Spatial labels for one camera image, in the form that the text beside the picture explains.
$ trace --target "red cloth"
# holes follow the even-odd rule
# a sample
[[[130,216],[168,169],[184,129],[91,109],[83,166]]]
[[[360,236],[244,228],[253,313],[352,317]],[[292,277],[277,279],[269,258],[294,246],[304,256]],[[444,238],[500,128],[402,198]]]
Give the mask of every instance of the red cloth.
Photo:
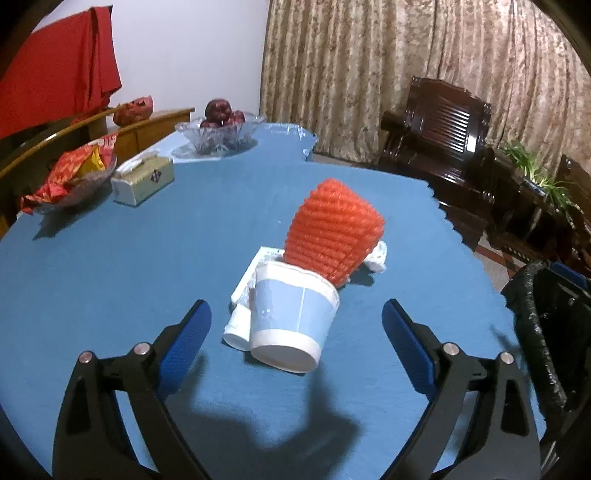
[[[63,18],[32,33],[0,79],[0,138],[97,112],[120,88],[109,8]]]

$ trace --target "red snack bag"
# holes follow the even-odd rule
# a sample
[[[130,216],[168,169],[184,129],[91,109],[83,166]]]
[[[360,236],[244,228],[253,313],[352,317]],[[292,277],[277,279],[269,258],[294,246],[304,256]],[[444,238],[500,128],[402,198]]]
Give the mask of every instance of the red snack bag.
[[[284,259],[340,287],[378,244],[384,223],[353,190],[338,180],[325,180],[295,214]]]
[[[113,149],[117,140],[117,132],[100,137],[75,150],[64,152],[57,160],[54,167],[43,185],[32,195],[25,195],[21,198],[21,210],[25,213],[32,213],[33,208],[42,203],[58,203],[64,199],[75,185],[84,181],[74,180],[82,164],[91,155],[93,149],[98,146],[100,160],[106,170],[113,162]]]

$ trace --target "floor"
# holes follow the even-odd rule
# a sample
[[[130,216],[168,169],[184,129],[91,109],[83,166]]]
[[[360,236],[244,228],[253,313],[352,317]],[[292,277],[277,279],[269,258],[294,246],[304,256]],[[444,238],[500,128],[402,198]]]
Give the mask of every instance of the floor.
[[[313,155],[313,161],[315,162],[353,166],[350,162],[339,160],[338,158],[316,153]],[[501,291],[509,279],[524,265],[522,261],[492,248],[486,238],[486,234],[482,235],[474,255],[482,262],[485,272],[491,278],[492,284],[498,291]]]

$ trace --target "potted plant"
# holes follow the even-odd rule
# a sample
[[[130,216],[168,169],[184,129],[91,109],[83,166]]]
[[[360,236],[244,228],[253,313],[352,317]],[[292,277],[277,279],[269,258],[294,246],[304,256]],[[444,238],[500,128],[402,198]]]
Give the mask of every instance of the potted plant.
[[[501,151],[521,171],[527,181],[526,183],[530,184],[528,186],[538,189],[541,195],[545,196],[546,204],[553,207],[556,214],[564,216],[571,227],[574,228],[573,219],[569,212],[570,207],[577,209],[579,212],[581,212],[581,208],[569,196],[566,187],[569,182],[554,180],[548,169],[539,164],[536,154],[526,150],[518,140],[506,143],[501,147]]]

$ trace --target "table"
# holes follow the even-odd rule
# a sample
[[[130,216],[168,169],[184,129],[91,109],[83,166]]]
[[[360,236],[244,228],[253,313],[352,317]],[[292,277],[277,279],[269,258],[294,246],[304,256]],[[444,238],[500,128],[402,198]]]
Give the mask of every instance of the table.
[[[294,124],[264,123],[252,136],[252,142],[237,154],[224,157],[240,158],[244,161],[266,159],[270,162],[293,162],[308,160],[318,138],[305,128]],[[201,157],[191,143],[179,132],[173,132],[150,150],[158,149],[160,154],[169,156],[175,163],[220,160],[221,157]]]
[[[427,405],[382,330],[390,298],[469,355],[517,350],[512,313],[425,182],[311,162],[175,168],[175,182],[137,208],[108,198],[50,233],[39,216],[23,216],[0,242],[0,404],[48,470],[77,355],[115,356],[152,341],[199,298],[211,305],[212,328],[167,406],[214,480],[383,474]],[[283,245],[298,206],[328,177],[383,214],[388,269],[342,290],[320,367],[293,375],[221,337],[251,258],[261,245]],[[124,397],[132,444],[150,465]],[[536,404],[534,411],[541,436]]]

